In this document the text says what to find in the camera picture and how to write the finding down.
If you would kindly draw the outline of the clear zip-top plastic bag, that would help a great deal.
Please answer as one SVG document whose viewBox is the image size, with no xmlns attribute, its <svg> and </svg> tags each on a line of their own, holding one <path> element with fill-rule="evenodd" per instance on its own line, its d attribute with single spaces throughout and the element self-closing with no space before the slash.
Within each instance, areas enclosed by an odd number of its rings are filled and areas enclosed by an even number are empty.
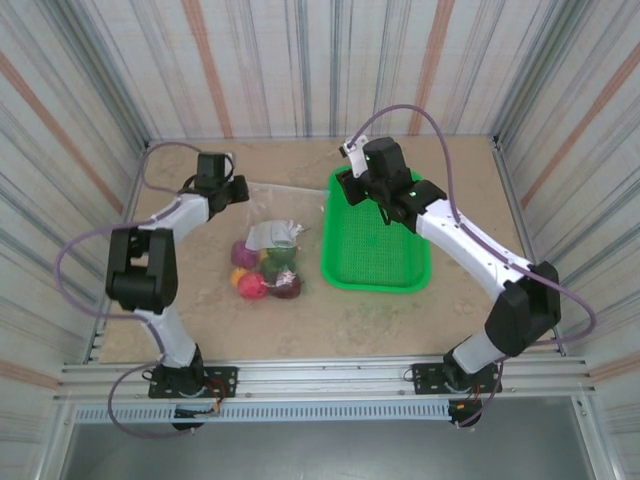
<svg viewBox="0 0 640 480">
<path fill-rule="evenodd" d="M 296 270 L 303 282 L 299 297 L 295 299 L 279 299 L 269 293 L 279 272 L 266 272 L 260 268 L 261 253 L 258 253 L 257 265 L 249 272 L 260 273 L 268 287 L 268 295 L 261 299 L 293 303 L 295 301 L 309 303 L 325 293 L 326 282 L 320 272 L 320 257 L 323 243 L 323 226 L 327 197 L 322 190 L 292 187 L 267 183 L 249 184 L 250 200 L 235 204 L 227 209 L 226 243 L 228 246 L 229 277 L 238 267 L 231 264 L 231 248 L 235 241 L 246 241 L 251 226 L 269 220 L 292 220 L 302 225 L 305 231 L 297 237 Z M 239 295 L 237 286 L 233 291 Z"/>
</svg>

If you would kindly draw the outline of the aluminium mounting rail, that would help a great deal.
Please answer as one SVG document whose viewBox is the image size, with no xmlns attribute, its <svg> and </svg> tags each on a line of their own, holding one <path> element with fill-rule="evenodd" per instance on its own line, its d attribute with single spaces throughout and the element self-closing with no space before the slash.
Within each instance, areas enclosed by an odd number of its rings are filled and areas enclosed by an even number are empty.
<svg viewBox="0 0 640 480">
<path fill-rule="evenodd" d="M 382 356 L 220 362 L 238 368 L 236 402 L 398 399 L 414 394 L 410 367 L 434 363 L 437 356 Z M 132 364 L 66 366 L 54 398 L 102 403 Z M 534 351 L 504 364 L 505 397 L 592 395 L 595 384 L 586 361 L 553 351 Z"/>
</svg>

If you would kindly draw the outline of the dark maroon toy food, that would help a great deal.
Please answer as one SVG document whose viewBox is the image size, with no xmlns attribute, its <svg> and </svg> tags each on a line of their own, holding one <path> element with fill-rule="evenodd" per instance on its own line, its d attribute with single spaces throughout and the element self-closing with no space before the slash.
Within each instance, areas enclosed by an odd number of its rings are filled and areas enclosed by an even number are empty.
<svg viewBox="0 0 640 480">
<path fill-rule="evenodd" d="M 278 274 L 274 284 L 269 287 L 269 293 L 279 299 L 295 299 L 301 294 L 302 284 L 298 274 L 283 271 Z"/>
</svg>

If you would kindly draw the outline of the aluminium table edge profile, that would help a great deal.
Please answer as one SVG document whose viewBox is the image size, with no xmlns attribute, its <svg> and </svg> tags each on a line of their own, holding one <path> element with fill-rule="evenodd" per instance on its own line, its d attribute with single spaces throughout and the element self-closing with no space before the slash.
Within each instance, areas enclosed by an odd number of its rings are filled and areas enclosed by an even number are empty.
<svg viewBox="0 0 640 480">
<path fill-rule="evenodd" d="M 533 250 L 533 246 L 524 222 L 521 205 L 515 194 L 511 177 L 507 169 L 507 165 L 505 162 L 506 157 L 503 155 L 504 152 L 501 146 L 502 144 L 500 143 L 497 136 L 489 136 L 488 139 L 489 139 L 489 144 L 492 150 L 492 155 L 495 161 L 496 169 L 497 169 L 500 181 L 502 183 L 502 187 L 506 196 L 507 203 L 509 205 L 511 216 L 513 218 L 513 222 L 514 222 L 517 236 L 519 239 L 519 244 L 523 251 L 521 256 L 527 258 L 528 260 L 533 261 L 533 263 L 537 265 L 541 262 L 541 260 L 538 258 L 538 256 Z M 545 339 L 555 340 L 557 333 L 558 333 L 557 328 L 553 327 L 551 331 L 547 332 L 543 336 L 543 340 Z M 566 356 L 564 347 L 561 344 L 556 344 L 556 343 L 549 344 L 549 345 L 540 345 L 537 347 L 530 347 L 529 349 L 527 349 L 527 352 L 529 353 L 555 352 L 555 355 Z"/>
</svg>

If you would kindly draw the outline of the black connector box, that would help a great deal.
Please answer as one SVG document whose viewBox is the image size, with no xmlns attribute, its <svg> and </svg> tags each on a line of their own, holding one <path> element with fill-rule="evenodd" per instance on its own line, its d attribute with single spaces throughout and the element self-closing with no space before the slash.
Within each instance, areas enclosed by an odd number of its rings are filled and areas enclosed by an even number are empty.
<svg viewBox="0 0 640 480">
<path fill-rule="evenodd" d="M 176 408 L 171 425 L 176 431 L 197 430 L 204 425 L 204 422 L 200 420 L 204 414 L 204 410 Z"/>
<path fill-rule="evenodd" d="M 451 400 L 448 407 L 449 422 L 463 428 L 473 427 L 481 418 L 481 409 L 480 400 Z"/>
</svg>

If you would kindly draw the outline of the pink-red toy fruit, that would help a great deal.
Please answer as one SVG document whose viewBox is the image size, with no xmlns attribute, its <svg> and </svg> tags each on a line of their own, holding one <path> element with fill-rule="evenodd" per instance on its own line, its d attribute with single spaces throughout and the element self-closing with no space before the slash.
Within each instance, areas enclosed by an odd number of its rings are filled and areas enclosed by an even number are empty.
<svg viewBox="0 0 640 480">
<path fill-rule="evenodd" d="M 245 299 L 261 299 L 268 295 L 268 287 L 260 273 L 249 272 L 237 282 L 237 291 Z"/>
</svg>

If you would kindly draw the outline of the green plastic mesh basket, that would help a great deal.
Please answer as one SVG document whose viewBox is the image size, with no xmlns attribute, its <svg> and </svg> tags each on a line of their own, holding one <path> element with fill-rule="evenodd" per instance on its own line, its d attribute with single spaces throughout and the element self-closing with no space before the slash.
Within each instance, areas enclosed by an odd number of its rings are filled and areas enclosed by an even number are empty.
<svg viewBox="0 0 640 480">
<path fill-rule="evenodd" d="M 375 203 L 346 201 L 336 175 L 329 175 L 321 271 L 333 287 L 374 293 L 410 294 L 425 288 L 432 274 L 428 241 L 403 225 L 386 225 Z"/>
</svg>

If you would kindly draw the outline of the green toy vegetable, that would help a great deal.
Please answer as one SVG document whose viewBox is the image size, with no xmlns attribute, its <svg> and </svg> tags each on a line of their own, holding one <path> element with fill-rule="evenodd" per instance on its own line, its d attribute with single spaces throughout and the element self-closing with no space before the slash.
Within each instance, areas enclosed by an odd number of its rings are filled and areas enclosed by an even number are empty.
<svg viewBox="0 0 640 480">
<path fill-rule="evenodd" d="M 260 268 L 266 272 L 282 270 L 296 270 L 296 247 L 273 247 L 264 249 L 261 253 Z"/>
</svg>

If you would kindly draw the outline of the white paper label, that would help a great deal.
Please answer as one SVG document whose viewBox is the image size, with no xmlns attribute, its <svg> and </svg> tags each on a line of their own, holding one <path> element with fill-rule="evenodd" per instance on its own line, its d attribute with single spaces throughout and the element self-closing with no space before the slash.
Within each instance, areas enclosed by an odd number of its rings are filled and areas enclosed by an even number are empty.
<svg viewBox="0 0 640 480">
<path fill-rule="evenodd" d="M 292 220 L 269 220 L 250 227 L 245 247 L 252 251 L 292 248 L 305 228 Z"/>
</svg>

